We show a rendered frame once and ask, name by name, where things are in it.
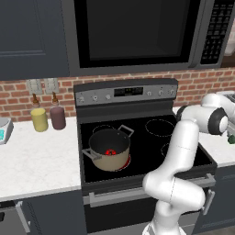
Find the black stove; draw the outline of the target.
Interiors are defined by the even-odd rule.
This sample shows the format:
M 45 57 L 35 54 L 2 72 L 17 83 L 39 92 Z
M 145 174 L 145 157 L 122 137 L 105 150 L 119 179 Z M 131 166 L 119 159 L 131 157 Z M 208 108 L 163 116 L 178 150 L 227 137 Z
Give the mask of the black stove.
M 144 175 L 163 163 L 176 125 L 173 101 L 177 87 L 177 81 L 171 78 L 74 87 L 83 199 L 92 192 L 98 195 L 139 188 Z M 162 96 L 159 96 L 160 90 L 163 90 Z M 148 91 L 152 92 L 151 96 L 147 96 Z M 106 100 L 106 95 L 111 95 L 111 99 Z M 82 149 L 89 148 L 88 141 L 97 131 L 118 129 L 121 125 L 134 130 L 128 161 L 114 172 L 100 170 Z

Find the maroon bottle with brown top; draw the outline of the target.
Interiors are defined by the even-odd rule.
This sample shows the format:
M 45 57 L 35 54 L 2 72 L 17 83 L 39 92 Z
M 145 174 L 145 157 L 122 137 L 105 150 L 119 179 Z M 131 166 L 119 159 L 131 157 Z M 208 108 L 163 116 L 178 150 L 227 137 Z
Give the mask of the maroon bottle with brown top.
M 66 127 L 64 108 L 59 105 L 59 100 L 55 93 L 52 93 L 50 119 L 54 129 L 62 130 Z

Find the yellow bottle with brown top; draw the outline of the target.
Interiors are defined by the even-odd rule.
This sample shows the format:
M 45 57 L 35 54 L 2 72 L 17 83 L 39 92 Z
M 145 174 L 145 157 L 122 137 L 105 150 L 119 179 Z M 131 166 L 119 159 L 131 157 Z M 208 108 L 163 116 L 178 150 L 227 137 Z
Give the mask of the yellow bottle with brown top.
M 46 109 L 41 107 L 36 95 L 33 95 L 32 108 L 30 110 L 34 129 L 37 132 L 44 132 L 48 129 Z

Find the dark grey microwave oven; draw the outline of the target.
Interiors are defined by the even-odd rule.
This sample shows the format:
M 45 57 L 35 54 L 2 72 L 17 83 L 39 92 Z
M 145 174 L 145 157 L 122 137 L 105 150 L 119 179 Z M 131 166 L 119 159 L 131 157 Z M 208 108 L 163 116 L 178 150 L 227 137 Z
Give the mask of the dark grey microwave oven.
M 189 68 L 200 2 L 62 0 L 69 75 L 218 68 L 235 18 L 235 0 L 215 0 L 200 64 Z

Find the black oven door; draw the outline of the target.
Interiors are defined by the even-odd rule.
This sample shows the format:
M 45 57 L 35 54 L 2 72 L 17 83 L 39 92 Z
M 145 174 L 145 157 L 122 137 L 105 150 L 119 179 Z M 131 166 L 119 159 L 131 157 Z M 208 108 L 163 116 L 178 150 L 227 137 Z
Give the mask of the black oven door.
M 106 196 L 124 197 L 121 202 L 111 203 Z M 147 196 L 140 188 L 84 197 L 84 215 L 87 233 L 91 235 L 120 235 L 125 231 L 130 235 L 140 233 L 151 221 L 157 199 Z

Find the dark blue lower cupboard door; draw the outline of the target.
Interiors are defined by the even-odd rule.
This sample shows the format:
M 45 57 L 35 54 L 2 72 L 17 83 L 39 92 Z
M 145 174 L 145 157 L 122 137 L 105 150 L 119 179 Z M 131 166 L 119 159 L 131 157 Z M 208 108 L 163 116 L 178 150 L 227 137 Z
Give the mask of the dark blue lower cupboard door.
M 80 190 L 18 201 L 29 223 L 28 235 L 87 235 Z
M 218 168 L 215 179 L 210 189 L 216 194 L 207 214 L 201 211 L 194 234 L 235 226 L 235 165 Z

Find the dark blue cupboard door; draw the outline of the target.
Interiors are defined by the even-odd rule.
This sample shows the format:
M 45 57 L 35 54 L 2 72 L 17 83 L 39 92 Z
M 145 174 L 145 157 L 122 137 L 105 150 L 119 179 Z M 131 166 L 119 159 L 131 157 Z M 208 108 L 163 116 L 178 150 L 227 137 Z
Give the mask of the dark blue cupboard door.
M 18 201 L 29 223 L 28 235 L 87 235 L 80 190 Z
M 210 189 L 216 194 L 207 214 L 201 211 L 194 234 L 235 226 L 235 165 L 218 168 L 215 179 Z
M 0 0 L 0 81 L 69 74 L 61 0 Z

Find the white kitchen scale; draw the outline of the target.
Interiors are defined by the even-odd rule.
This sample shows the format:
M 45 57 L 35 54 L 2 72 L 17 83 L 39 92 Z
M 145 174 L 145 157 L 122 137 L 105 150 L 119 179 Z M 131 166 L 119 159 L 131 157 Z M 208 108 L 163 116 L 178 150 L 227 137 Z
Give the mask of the white kitchen scale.
M 0 117 L 0 145 L 8 142 L 13 128 L 13 122 L 9 117 Z

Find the dark blue upper cupboard door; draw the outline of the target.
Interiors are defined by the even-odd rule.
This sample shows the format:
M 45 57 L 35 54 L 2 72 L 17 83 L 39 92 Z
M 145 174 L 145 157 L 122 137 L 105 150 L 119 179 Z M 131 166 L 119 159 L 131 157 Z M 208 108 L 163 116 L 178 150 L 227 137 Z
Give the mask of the dark blue upper cupboard door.
M 0 0 L 0 81 L 69 74 L 61 0 Z

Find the grey wall socket plate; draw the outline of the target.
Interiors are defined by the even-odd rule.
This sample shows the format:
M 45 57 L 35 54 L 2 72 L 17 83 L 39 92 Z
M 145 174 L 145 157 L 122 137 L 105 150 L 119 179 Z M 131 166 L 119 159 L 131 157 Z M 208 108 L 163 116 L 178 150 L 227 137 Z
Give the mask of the grey wall socket plate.
M 27 80 L 27 88 L 31 95 L 41 95 L 42 94 L 42 87 L 40 83 L 40 79 L 28 79 Z
M 45 78 L 44 79 L 45 91 L 47 94 L 58 93 L 59 84 L 57 78 Z

